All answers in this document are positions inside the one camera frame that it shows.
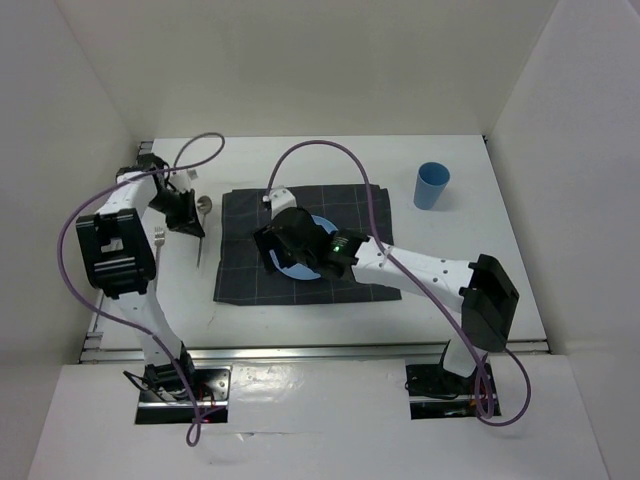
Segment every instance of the black placemat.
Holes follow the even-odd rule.
[[[393,244],[389,192],[372,185],[376,227]],[[364,185],[291,187],[298,205],[338,228],[371,234]],[[400,300],[400,291],[324,279],[298,281],[280,273],[267,275],[253,232],[271,220],[264,209],[264,190],[233,190],[222,196],[222,245],[213,299],[232,305],[309,305]]]

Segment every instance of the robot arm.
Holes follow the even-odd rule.
[[[434,258],[383,244],[350,230],[327,233],[286,189],[269,197],[272,221],[254,234],[265,268],[275,272],[270,251],[282,267],[303,264],[329,280],[379,284],[423,295],[387,255],[407,266],[451,310],[461,313],[462,330],[479,356],[504,350],[519,295],[500,262],[480,255],[476,262]],[[476,367],[459,339],[443,357],[445,370],[469,377]]]
[[[126,319],[160,338],[191,383],[193,362],[158,303],[152,281],[157,274],[155,259],[140,219],[150,206],[165,215],[169,230],[203,237],[195,193],[186,176],[169,180],[158,174],[132,180],[142,171],[163,165],[161,159],[148,154],[138,157],[134,167],[120,170],[118,183],[128,184],[113,192],[95,214],[79,217],[76,232],[91,285],[113,299]],[[147,383],[182,398],[184,387],[165,353],[150,336],[136,333],[144,353]]]

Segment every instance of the white wall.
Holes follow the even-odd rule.
[[[557,0],[57,0],[138,136],[466,134]]]
[[[637,478],[640,17],[626,0],[559,2],[489,147],[611,477]]]
[[[0,477],[20,479],[90,317],[58,278],[58,230],[135,150],[52,2],[0,2],[0,65]]]

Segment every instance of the silver spoon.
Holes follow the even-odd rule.
[[[211,198],[207,195],[201,196],[196,202],[196,210],[200,215],[202,215],[202,229],[204,230],[204,221],[207,218],[209,212],[213,208],[213,203],[211,202]],[[200,268],[200,258],[202,257],[202,241],[204,237],[200,238],[200,243],[198,244],[198,262],[196,263],[196,268]]]

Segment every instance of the cable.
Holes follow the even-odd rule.
[[[110,313],[104,312],[102,311],[100,308],[96,307],[95,305],[93,305],[93,303],[91,303],[89,300],[87,300],[77,289],[76,287],[73,285],[73,283],[71,282],[71,279],[69,278],[69,274],[67,273],[67,269],[65,267],[64,264],[64,240],[65,240],[65,236],[67,234],[67,231],[69,230],[69,227],[71,226],[71,224],[73,223],[73,221],[76,219],[76,217],[78,215],[80,215],[80,213],[87,208],[91,203],[95,202],[96,200],[98,200],[99,198],[108,195],[112,192],[115,192],[117,189],[121,188],[123,185],[126,185],[129,182],[134,182],[136,180],[140,180],[141,178],[145,178],[148,177],[150,175],[157,175],[158,173],[172,173],[172,172],[179,172],[182,170],[187,170],[189,168],[196,168],[196,167],[200,167],[206,163],[209,163],[210,161],[212,161],[214,158],[216,158],[220,152],[222,151],[222,149],[225,146],[225,138],[223,135],[219,134],[219,133],[215,133],[215,132],[207,132],[207,133],[202,133],[200,135],[196,135],[195,137],[193,137],[192,139],[190,139],[189,141],[187,141],[182,148],[180,149],[180,151],[178,152],[178,155],[176,156],[176,160],[174,162],[174,165],[176,165],[178,163],[178,161],[180,160],[180,157],[182,157],[182,154],[185,152],[185,150],[195,141],[200,140],[201,138],[209,138],[209,137],[217,137],[220,139],[220,147],[218,147],[218,149],[213,153],[213,155],[205,158],[204,160],[201,160],[199,162],[193,163],[191,165],[186,165],[184,167],[173,167],[173,168],[166,168],[163,170],[151,170],[149,172],[143,172],[140,175],[136,175],[135,177],[129,179],[128,182],[120,182],[117,183],[115,185],[112,185],[109,188],[106,188],[98,193],[96,193],[95,195],[93,195],[91,198],[89,198],[88,200],[86,200],[85,202],[83,202],[78,208],[76,208],[71,215],[69,215],[69,217],[67,218],[67,220],[65,220],[64,224],[62,225],[62,229],[60,230],[60,235],[58,236],[58,243],[56,246],[56,253],[57,253],[57,260],[58,260],[58,270],[60,271],[60,275],[62,276],[62,280],[64,281],[65,286],[67,287],[67,289],[71,292],[71,294],[76,298],[76,300],[78,300],[78,302],[80,302],[82,305],[84,305],[85,307],[87,307],[89,310],[91,310],[92,312],[104,317],[104,318],[108,318],[109,320],[113,320],[114,322],[120,323],[121,325],[126,325],[127,327],[131,327],[134,328],[142,333],[145,333],[146,335],[149,335],[154,342],[156,342],[156,344],[160,347],[160,349],[167,355],[167,358],[169,358],[169,360],[171,361],[171,365],[173,366],[173,368],[176,370],[176,373],[178,374],[178,377],[180,378],[180,381],[182,382],[182,385],[185,388],[185,391],[187,392],[187,396],[189,397],[189,400],[191,401],[191,404],[193,405],[193,411],[194,411],[194,420],[193,423],[191,424],[191,426],[189,427],[189,429],[187,430],[187,445],[189,445],[190,447],[195,447],[198,442],[200,441],[200,433],[202,430],[202,420],[203,420],[203,415],[209,415],[210,413],[212,413],[212,411],[209,412],[204,412],[203,414],[201,414],[200,412],[200,407],[198,406],[198,402],[195,398],[195,395],[193,393],[193,390],[191,389],[191,386],[189,385],[189,382],[187,381],[187,377],[185,376],[184,372],[182,371],[182,368],[180,367],[180,365],[178,364],[178,362],[173,358],[173,355],[171,354],[171,352],[169,351],[169,349],[167,348],[167,346],[162,342],[162,340],[160,340],[160,338],[158,338],[151,330],[149,330],[146,327],[143,327],[141,325],[138,325],[136,323],[130,322],[128,320],[125,320],[123,318],[120,317],[116,317],[115,315],[111,315]],[[192,440],[191,436],[192,433],[195,429],[195,438]]]
[[[380,240],[380,236],[378,235],[378,229],[376,228],[375,216],[374,216],[374,211],[373,211],[373,196],[371,194],[371,185],[369,183],[369,177],[367,176],[367,172],[365,171],[364,165],[358,159],[358,157],[356,157],[356,155],[351,150],[349,150],[347,147],[345,147],[343,145],[340,145],[339,143],[332,142],[330,140],[307,140],[305,142],[300,142],[300,143],[290,147],[286,152],[284,152],[280,156],[280,158],[278,159],[278,162],[276,163],[275,167],[273,168],[273,171],[271,172],[271,177],[269,178],[269,183],[267,185],[267,190],[265,192],[265,195],[267,195],[267,196],[269,195],[269,192],[271,191],[271,188],[273,187],[273,182],[274,182],[274,180],[276,178],[276,174],[278,173],[278,169],[282,165],[282,162],[284,162],[284,160],[290,154],[295,152],[296,150],[298,150],[298,149],[300,149],[302,147],[309,146],[309,145],[326,145],[326,146],[329,146],[329,147],[336,148],[336,149],[340,150],[341,152],[343,152],[344,154],[346,154],[356,164],[356,167],[358,167],[358,170],[360,170],[360,174],[362,175],[362,180],[364,182],[365,191],[367,193],[369,225],[371,227],[371,233],[372,233],[373,239],[375,240],[376,245],[378,246],[380,251],[384,252],[385,248],[384,248],[384,246],[382,244],[382,241]],[[480,356],[478,355],[478,352],[476,352],[475,348],[473,347],[473,344],[471,343],[471,341],[469,340],[467,335],[462,330],[462,327],[460,325],[458,325],[458,323],[455,321],[455,319],[453,318],[453,316],[451,315],[449,310],[447,310],[447,308],[438,299],[438,297],[436,297],[433,294],[433,292],[431,292],[431,290],[429,290],[429,288],[427,288],[427,286],[424,285],[420,281],[420,279],[418,277],[416,277],[413,273],[411,273],[411,271],[407,267],[405,267],[402,264],[402,262],[400,262],[392,254],[390,254],[390,253],[387,254],[387,258],[391,261],[391,263],[393,263],[396,267],[398,267],[398,269],[402,273],[404,273],[404,275],[406,277],[408,277],[420,289],[420,291],[422,291],[427,296],[427,298],[429,298],[433,302],[433,304],[438,308],[438,310],[440,310],[440,312],[442,312],[442,314],[445,316],[445,318],[447,319],[447,321],[449,322],[451,327],[455,330],[455,332],[458,334],[458,336],[462,339],[463,343],[465,344],[465,346],[469,350],[469,353],[473,357],[473,360],[474,360],[474,362],[476,363],[476,365],[478,367],[477,373],[476,373],[475,389],[474,389],[474,396],[476,398],[476,404],[477,404],[476,409],[477,409],[478,418],[480,418],[480,420],[483,423],[485,423],[487,425],[491,425],[491,426],[496,426],[496,427],[511,425],[512,423],[518,421],[525,414],[527,409],[529,408],[529,403],[531,401],[531,381],[529,379],[529,375],[528,375],[526,369],[524,368],[524,365],[522,365],[522,363],[516,358],[516,356],[509,349],[505,348],[505,351],[516,361],[516,364],[518,365],[518,367],[520,367],[520,370],[522,371],[522,375],[524,376],[525,383],[527,385],[527,397],[526,397],[526,400],[525,400],[523,408],[511,420],[508,420],[506,422],[500,422],[500,423],[488,422],[486,419],[489,419],[489,418],[493,417],[495,405],[494,405],[494,399],[493,399],[493,390],[491,388],[491,382],[489,381],[489,377],[488,377],[487,372],[486,372],[486,370],[484,368],[484,363],[485,363],[486,357],[484,359],[480,358]],[[481,398],[481,396],[480,396],[480,383],[484,384],[484,387],[485,387],[485,390],[486,390],[486,394],[487,394],[487,398],[488,398],[487,410],[484,409],[484,406],[482,405],[482,402],[480,401],[480,398]]]

